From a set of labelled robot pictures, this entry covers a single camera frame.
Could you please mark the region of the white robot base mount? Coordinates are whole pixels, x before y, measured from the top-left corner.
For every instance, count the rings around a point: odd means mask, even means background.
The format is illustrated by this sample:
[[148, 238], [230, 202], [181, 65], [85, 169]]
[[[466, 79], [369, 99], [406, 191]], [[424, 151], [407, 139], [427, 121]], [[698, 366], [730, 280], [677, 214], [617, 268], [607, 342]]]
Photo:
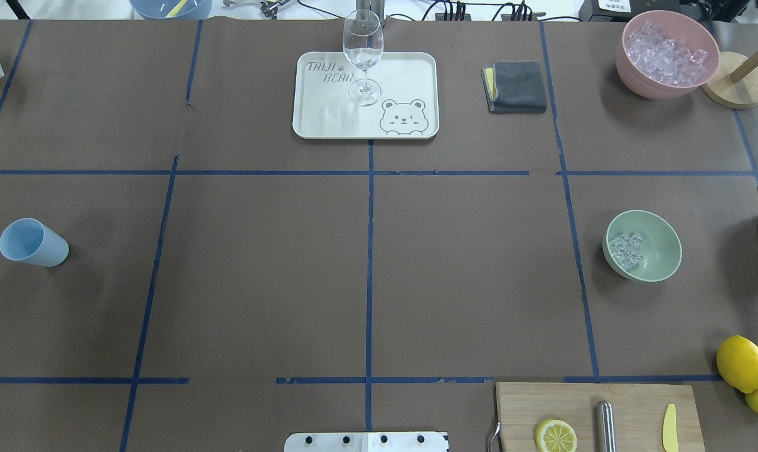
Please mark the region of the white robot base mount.
[[295, 433], [284, 451], [448, 451], [448, 435], [437, 431]]

